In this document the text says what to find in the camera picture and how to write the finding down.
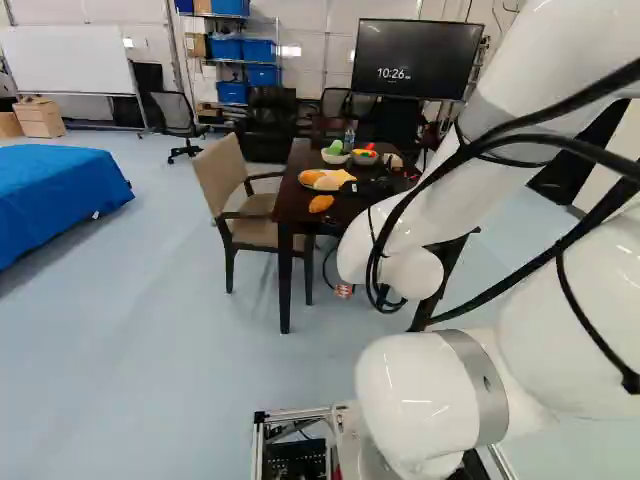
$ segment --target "beige chair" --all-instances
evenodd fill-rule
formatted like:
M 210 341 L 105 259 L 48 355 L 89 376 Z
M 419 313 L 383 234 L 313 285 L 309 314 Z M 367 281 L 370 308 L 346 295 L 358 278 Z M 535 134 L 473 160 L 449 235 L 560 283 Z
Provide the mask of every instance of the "beige chair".
M 204 149 L 193 161 L 196 176 L 224 243 L 227 293 L 233 291 L 233 265 L 238 250 L 278 252 L 278 225 L 271 221 L 275 193 L 256 194 L 251 182 L 281 177 L 283 172 L 249 175 L 235 133 Z M 244 184 L 247 200 L 237 212 L 225 212 L 231 194 Z M 296 235 L 294 256 L 304 259 L 307 305 L 313 302 L 313 249 L 315 237 Z

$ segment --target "chair backrest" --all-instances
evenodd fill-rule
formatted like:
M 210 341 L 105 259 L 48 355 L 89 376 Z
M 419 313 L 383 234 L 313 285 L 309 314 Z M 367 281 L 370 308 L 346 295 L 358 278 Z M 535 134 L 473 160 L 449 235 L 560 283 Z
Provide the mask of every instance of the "chair backrest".
M 377 101 L 377 95 L 351 93 L 349 99 L 349 116 L 359 119 L 370 115 Z
M 193 160 L 193 168 L 214 217 L 220 216 L 231 194 L 249 175 L 235 133 L 207 146 Z
M 320 99 L 320 114 L 325 118 L 343 117 L 349 92 L 348 88 L 325 88 Z
M 295 124 L 298 117 L 296 89 L 279 86 L 252 87 L 247 115 L 263 126 Z
M 193 110 L 182 92 L 149 92 L 162 110 L 165 134 L 186 135 L 195 131 Z

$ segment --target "black office chair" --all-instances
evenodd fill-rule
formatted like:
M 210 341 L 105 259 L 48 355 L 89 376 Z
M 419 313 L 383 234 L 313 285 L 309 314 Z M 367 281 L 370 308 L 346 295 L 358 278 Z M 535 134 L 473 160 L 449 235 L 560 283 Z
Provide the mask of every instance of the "black office chair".
M 252 87 L 247 117 L 235 124 L 244 158 L 248 162 L 286 164 L 297 118 L 295 88 Z
M 377 102 L 377 95 L 352 92 L 347 102 L 347 115 L 356 120 L 366 119 L 373 112 Z
M 347 127 L 347 100 L 351 91 L 348 88 L 325 88 L 320 99 L 318 113 L 311 117 L 311 142 L 315 147 L 323 146 L 331 133 L 340 138 Z
M 149 94 L 162 111 L 163 118 L 160 133 L 172 137 L 181 137 L 186 140 L 184 147 L 171 149 L 171 155 L 169 155 L 167 163 L 173 165 L 174 158 L 185 153 L 189 157 L 195 157 L 202 151 L 202 148 L 192 145 L 191 139 L 203 136 L 209 131 L 209 126 L 198 127 L 195 124 L 193 110 L 184 93 L 149 92 Z

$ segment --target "bowl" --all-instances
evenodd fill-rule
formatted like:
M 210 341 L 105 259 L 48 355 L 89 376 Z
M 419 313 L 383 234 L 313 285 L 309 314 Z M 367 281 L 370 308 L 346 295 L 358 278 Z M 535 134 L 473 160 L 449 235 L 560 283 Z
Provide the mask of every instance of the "bowl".
M 322 159 L 330 165 L 342 165 L 343 163 L 347 163 L 347 160 L 349 160 L 349 157 L 351 156 L 350 153 L 347 153 L 346 155 L 331 155 L 327 153 L 327 150 L 328 148 L 323 148 L 321 150 Z
M 375 155 L 373 157 L 365 157 L 364 155 L 358 155 L 357 153 L 353 153 L 351 156 L 353 157 L 353 161 L 356 165 L 360 165 L 363 167 L 368 167 L 373 165 L 380 159 L 380 155 L 378 152 L 374 152 Z

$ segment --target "orange food item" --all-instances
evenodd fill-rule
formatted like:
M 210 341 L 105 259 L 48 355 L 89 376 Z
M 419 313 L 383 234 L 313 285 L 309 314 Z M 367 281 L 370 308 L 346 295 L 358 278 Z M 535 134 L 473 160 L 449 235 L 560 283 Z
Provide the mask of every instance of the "orange food item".
M 325 177 L 326 173 L 319 170 L 305 170 L 300 174 L 300 181 L 308 186 L 313 186 L 319 178 Z
M 313 197 L 309 204 L 309 213 L 320 213 L 328 210 L 333 205 L 334 198 L 331 195 L 318 195 Z

